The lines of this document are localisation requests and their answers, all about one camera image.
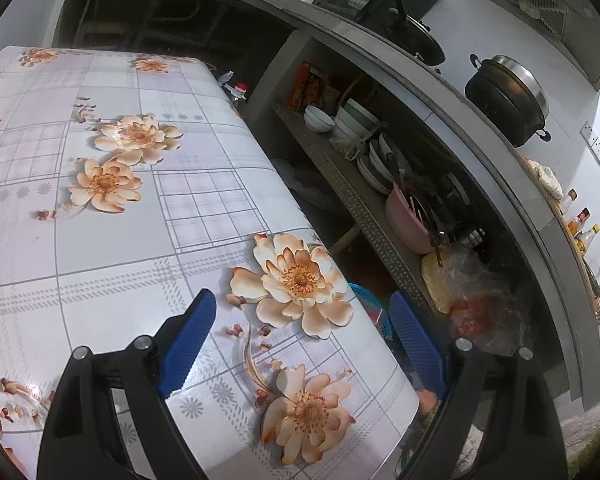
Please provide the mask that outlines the grey kitchen counter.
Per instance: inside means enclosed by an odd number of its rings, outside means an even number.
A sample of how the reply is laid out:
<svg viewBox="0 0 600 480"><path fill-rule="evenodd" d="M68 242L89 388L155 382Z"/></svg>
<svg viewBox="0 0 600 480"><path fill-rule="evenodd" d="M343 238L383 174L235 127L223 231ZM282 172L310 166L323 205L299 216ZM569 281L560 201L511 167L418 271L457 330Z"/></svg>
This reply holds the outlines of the grey kitchen counter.
<svg viewBox="0 0 600 480"><path fill-rule="evenodd" d="M600 403L600 331L582 258L564 219L501 133L439 75L387 40L299 0L238 0L294 26L385 86L434 132L475 178L513 232L538 279L565 360L559 404Z"/></svg>

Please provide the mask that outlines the blue plastic basin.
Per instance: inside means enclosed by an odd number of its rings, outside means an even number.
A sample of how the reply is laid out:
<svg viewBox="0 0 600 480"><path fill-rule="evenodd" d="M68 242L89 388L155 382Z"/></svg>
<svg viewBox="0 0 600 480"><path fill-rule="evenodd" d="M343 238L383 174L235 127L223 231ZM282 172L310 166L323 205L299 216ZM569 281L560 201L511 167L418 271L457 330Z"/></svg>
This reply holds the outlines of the blue plastic basin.
<svg viewBox="0 0 600 480"><path fill-rule="evenodd" d="M365 312L376 327L384 343L393 354L398 352L399 348L394 340L394 330L389 318L387 308L366 288L361 285L350 283L356 298L360 300Z"/></svg>

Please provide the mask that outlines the crumpled clear plastic bag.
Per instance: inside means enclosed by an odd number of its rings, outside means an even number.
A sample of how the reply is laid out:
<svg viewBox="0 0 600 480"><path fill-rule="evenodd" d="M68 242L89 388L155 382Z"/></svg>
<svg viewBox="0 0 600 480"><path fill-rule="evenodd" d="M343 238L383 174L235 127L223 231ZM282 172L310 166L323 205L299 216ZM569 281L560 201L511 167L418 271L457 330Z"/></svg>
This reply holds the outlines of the crumpled clear plastic bag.
<svg viewBox="0 0 600 480"><path fill-rule="evenodd" d="M524 289L488 270L467 249L447 250L442 262L442 285L448 294L444 313L453 335L498 356L510 356L532 343Z"/></svg>

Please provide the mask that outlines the pink plastic basin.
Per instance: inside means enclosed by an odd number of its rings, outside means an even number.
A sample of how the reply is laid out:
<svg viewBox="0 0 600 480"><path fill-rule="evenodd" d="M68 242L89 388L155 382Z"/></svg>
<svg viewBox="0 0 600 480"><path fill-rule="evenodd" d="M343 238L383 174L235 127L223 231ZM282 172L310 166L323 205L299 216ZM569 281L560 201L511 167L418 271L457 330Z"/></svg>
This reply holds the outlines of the pink plastic basin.
<svg viewBox="0 0 600 480"><path fill-rule="evenodd" d="M434 251L438 230L434 217L416 197L404 194L396 182L386 200L385 214L389 226L407 249L417 255Z"/></svg>

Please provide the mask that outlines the lower storage shelf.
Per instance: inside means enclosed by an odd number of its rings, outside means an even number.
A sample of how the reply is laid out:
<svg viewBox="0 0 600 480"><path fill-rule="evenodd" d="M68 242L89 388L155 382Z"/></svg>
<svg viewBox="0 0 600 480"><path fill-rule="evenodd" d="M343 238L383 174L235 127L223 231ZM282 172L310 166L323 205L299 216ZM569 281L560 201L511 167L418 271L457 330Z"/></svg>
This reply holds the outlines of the lower storage shelf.
<svg viewBox="0 0 600 480"><path fill-rule="evenodd" d="M348 162L334 150L324 134L306 126L299 112L280 99L274 100L271 110L346 207L393 281L405 289L416 304L428 307L433 316L441 318L420 272L422 257L402 244L390 228L385 215L385 200L364 181L353 162Z"/></svg>

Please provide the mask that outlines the floral tablecloth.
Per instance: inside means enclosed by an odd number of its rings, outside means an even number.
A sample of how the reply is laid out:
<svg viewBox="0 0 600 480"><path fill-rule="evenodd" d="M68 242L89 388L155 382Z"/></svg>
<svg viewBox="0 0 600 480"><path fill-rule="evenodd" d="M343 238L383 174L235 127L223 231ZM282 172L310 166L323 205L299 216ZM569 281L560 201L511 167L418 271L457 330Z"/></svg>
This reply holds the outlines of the floral tablecloth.
<svg viewBox="0 0 600 480"><path fill-rule="evenodd" d="M212 479L391 479L417 396L336 255L203 62L0 51L0 442L36 475L71 351L155 333L197 292L215 323L168 408ZM262 442L279 370L345 382L343 440Z"/></svg>

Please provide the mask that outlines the stack of white bowls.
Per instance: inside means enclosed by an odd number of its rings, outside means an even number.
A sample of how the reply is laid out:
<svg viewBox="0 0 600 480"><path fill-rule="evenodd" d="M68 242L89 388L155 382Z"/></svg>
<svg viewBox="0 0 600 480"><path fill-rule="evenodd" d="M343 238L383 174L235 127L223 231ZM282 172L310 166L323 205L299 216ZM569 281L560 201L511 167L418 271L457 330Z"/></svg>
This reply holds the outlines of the stack of white bowls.
<svg viewBox="0 0 600 480"><path fill-rule="evenodd" d="M380 120L354 99L348 99L338 107L334 123L332 135L336 139L353 142L367 139Z"/></svg>

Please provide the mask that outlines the dark soy sauce bottle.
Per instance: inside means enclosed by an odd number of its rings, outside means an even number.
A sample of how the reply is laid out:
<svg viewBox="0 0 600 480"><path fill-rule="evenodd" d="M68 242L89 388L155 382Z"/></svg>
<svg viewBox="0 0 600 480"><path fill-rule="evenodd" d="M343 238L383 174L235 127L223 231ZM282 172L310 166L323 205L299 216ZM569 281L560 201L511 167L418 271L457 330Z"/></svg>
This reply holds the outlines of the dark soy sauce bottle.
<svg viewBox="0 0 600 480"><path fill-rule="evenodd" d="M234 72L229 70L219 76L218 83L230 99L230 104L235 110L241 112L247 101L248 86L241 81L233 82Z"/></svg>

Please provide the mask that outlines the white ceramic bowl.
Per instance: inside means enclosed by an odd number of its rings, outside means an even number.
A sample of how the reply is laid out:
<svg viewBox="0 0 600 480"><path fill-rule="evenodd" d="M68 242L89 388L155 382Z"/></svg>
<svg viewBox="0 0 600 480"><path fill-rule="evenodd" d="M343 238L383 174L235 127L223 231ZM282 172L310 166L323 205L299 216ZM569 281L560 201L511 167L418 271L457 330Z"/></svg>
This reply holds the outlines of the white ceramic bowl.
<svg viewBox="0 0 600 480"><path fill-rule="evenodd" d="M306 126L314 132L326 133L335 127L334 120L318 107L308 105L303 113L303 120Z"/></svg>

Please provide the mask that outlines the black cooking pot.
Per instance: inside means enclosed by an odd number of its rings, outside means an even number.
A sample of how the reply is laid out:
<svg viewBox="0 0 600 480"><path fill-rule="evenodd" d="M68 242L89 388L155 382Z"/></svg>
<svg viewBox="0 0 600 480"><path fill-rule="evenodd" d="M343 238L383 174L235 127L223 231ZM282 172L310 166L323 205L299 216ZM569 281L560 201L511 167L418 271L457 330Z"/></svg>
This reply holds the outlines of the black cooking pot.
<svg viewBox="0 0 600 480"><path fill-rule="evenodd" d="M547 97L532 73L506 55L480 60L471 53L469 61L476 72L467 81L465 96L510 144L520 148L532 136L552 140L545 129Z"/></svg>

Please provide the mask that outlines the black wok pan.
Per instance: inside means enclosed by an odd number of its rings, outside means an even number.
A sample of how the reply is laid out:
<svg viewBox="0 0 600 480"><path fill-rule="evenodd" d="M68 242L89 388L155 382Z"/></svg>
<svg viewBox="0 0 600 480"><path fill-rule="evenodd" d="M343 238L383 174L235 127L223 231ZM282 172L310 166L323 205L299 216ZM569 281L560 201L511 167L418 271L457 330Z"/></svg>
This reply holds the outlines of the black wok pan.
<svg viewBox="0 0 600 480"><path fill-rule="evenodd" d="M427 66L438 66L445 61L444 51L429 28L394 6L360 13L358 22Z"/></svg>

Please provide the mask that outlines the wall power socket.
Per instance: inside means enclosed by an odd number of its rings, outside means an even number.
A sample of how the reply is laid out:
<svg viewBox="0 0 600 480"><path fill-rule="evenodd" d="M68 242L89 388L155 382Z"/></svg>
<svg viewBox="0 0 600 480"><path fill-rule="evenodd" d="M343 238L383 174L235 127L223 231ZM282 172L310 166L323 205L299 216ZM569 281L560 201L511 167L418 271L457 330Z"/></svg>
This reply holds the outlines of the wall power socket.
<svg viewBox="0 0 600 480"><path fill-rule="evenodd" d="M585 140L588 149L596 162L600 165L600 136L594 131L589 122L585 122L580 129L580 135Z"/></svg>

